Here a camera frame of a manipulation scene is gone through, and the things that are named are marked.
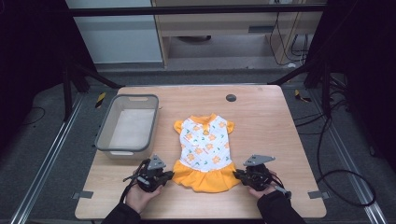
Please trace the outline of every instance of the orange sleeve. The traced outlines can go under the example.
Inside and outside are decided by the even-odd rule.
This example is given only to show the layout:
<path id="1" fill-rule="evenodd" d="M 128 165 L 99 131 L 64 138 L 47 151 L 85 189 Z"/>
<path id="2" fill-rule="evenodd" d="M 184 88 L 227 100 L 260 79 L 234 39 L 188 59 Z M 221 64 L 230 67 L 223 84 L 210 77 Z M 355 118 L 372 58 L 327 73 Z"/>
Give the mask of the orange sleeve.
<path id="1" fill-rule="evenodd" d="M 235 123 L 227 120 L 227 133 L 231 133 L 235 127 Z"/>
<path id="2" fill-rule="evenodd" d="M 182 127 L 181 127 L 181 125 L 183 124 L 183 120 L 177 120 L 177 121 L 175 121 L 175 123 L 174 123 L 174 129 L 178 132 L 178 133 L 181 133 L 181 129 L 182 129 Z"/>

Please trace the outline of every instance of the dog dress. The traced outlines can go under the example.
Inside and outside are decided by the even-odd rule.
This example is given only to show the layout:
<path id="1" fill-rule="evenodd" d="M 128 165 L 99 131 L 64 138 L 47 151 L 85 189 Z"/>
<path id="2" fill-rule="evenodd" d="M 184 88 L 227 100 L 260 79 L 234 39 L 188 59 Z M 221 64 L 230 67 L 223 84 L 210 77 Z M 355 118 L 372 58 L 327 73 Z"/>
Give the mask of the dog dress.
<path id="1" fill-rule="evenodd" d="M 181 156 L 174 165 L 173 180 L 203 192 L 222 192 L 237 185 L 228 138 L 233 127 L 233 122 L 216 114 L 176 121 Z"/>

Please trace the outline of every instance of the black sleeve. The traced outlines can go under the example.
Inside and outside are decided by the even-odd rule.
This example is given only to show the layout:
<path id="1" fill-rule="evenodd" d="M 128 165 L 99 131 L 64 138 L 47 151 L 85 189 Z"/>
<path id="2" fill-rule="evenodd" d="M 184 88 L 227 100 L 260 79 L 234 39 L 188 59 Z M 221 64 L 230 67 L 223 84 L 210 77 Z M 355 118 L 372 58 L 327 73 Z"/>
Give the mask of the black sleeve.
<path id="1" fill-rule="evenodd" d="M 278 190 L 263 195 L 257 206 L 267 224 L 305 224 L 303 218 L 291 207 L 290 201 Z"/>
<path id="2" fill-rule="evenodd" d="M 136 224 L 140 221 L 140 215 L 125 203 L 119 203 L 107 215 L 102 224 Z"/>

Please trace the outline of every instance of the white cabinet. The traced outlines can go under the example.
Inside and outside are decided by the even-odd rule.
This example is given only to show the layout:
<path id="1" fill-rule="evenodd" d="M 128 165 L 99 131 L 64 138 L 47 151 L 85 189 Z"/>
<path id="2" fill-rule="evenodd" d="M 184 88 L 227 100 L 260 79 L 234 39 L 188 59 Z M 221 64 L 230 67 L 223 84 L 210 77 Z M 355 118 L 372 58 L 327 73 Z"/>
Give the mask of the white cabinet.
<path id="1" fill-rule="evenodd" d="M 149 0 L 66 0 L 69 8 L 151 7 Z M 162 63 L 154 17 L 75 17 L 96 65 Z"/>

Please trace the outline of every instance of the floor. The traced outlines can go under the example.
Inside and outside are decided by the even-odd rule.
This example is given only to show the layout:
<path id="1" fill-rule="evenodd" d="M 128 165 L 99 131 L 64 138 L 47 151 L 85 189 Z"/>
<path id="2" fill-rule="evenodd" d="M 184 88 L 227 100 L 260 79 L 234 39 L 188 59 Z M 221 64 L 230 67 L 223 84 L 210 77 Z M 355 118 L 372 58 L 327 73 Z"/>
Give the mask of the floor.
<path id="1" fill-rule="evenodd" d="M 280 65 L 272 56 L 267 38 L 263 35 L 212 36 L 208 41 L 203 41 L 201 37 L 175 37 L 166 67 L 139 67 L 132 73 L 105 71 L 102 75 L 117 83 L 132 86 L 265 84 L 286 75 L 293 67 L 304 62 L 301 56 L 293 55 L 298 54 L 303 45 L 304 39 L 299 37 L 294 46 L 295 51 L 290 52 L 290 57 L 295 61 L 282 62 Z M 306 90 L 302 85 L 303 80 L 304 74 L 301 74 L 282 86 L 296 125 L 317 117 L 321 112 L 320 87 Z M 80 94 L 73 90 L 74 101 L 79 102 L 76 104 L 78 113 L 69 127 L 64 127 L 62 123 L 64 108 L 61 85 L 43 91 L 35 98 L 35 107 L 26 118 L 26 125 L 21 127 L 10 145 L 13 153 L 1 160 L 0 223 L 8 223 L 16 215 L 25 218 L 27 223 L 84 223 L 74 217 L 77 200 L 72 199 L 72 195 L 83 188 L 95 152 L 93 140 L 109 100 L 104 100 L 100 109 L 94 105 L 101 92 L 106 92 L 107 99 L 116 94 L 116 90 L 94 79 L 88 78 L 88 81 L 91 84 L 88 93 Z M 296 90 L 300 91 L 304 99 L 296 99 Z M 334 104 L 344 100 L 342 94 L 335 94 L 332 98 Z M 325 121 L 323 118 L 301 125 L 297 130 L 315 177 L 320 176 L 319 166 L 324 172 L 348 169 L 364 175 L 375 188 L 375 204 L 369 207 L 351 205 L 335 195 L 323 182 L 319 182 L 320 190 L 330 194 L 330 198 L 324 200 L 328 214 L 324 218 L 306 221 L 396 223 L 396 214 L 393 212 L 396 210 L 396 199 L 393 197 L 396 175 L 385 160 L 370 156 L 359 123 L 353 113 L 347 110 L 348 104 L 341 104 L 334 109 L 332 125 L 326 129 L 321 146 L 318 143 Z M 65 139 L 59 138 L 62 132 L 66 135 Z M 320 162 L 317 161 L 319 150 Z M 42 176 L 41 180 L 37 179 L 37 174 Z M 373 196 L 364 181 L 356 176 L 335 174 L 329 176 L 328 181 L 336 192 L 342 192 L 354 203 L 368 203 Z M 235 223 L 251 221 L 239 220 Z"/>

